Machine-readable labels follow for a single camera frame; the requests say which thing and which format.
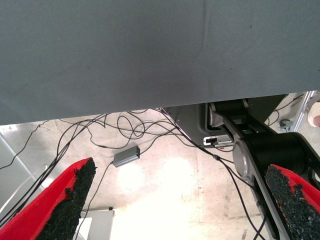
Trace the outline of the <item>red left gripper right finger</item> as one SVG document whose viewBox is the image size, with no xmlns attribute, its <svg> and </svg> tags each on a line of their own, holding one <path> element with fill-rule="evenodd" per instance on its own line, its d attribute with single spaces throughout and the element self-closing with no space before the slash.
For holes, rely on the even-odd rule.
<svg viewBox="0 0 320 240">
<path fill-rule="evenodd" d="M 320 190 L 295 172 L 269 165 L 265 181 L 293 240 L 320 238 Z"/>
</svg>

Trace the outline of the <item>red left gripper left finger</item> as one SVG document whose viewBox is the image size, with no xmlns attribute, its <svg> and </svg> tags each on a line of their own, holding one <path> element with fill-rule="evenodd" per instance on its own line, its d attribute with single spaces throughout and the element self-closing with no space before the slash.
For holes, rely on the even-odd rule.
<svg viewBox="0 0 320 240">
<path fill-rule="evenodd" d="M 71 240 L 91 188 L 93 158 L 66 168 L 0 230 L 2 240 Z"/>
</svg>

